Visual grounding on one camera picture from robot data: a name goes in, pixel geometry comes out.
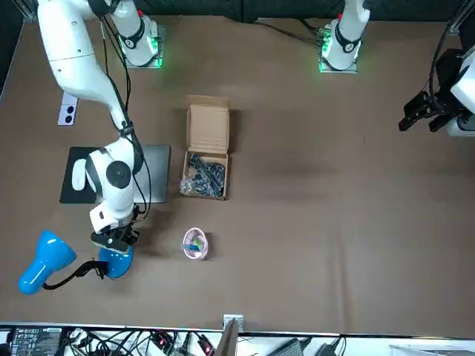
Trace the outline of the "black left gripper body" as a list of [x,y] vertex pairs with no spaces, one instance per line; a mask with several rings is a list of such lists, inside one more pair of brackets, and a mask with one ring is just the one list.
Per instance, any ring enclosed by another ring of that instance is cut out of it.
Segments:
[[462,104],[451,93],[456,82],[465,51],[449,48],[435,62],[436,89],[430,94],[430,115],[455,114]]

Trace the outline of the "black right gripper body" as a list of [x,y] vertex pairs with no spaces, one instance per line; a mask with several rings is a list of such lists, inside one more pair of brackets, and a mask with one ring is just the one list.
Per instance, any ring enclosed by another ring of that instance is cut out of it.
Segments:
[[111,245],[114,248],[127,248],[138,241],[139,235],[140,233],[134,229],[134,224],[130,222],[120,228],[111,230]]

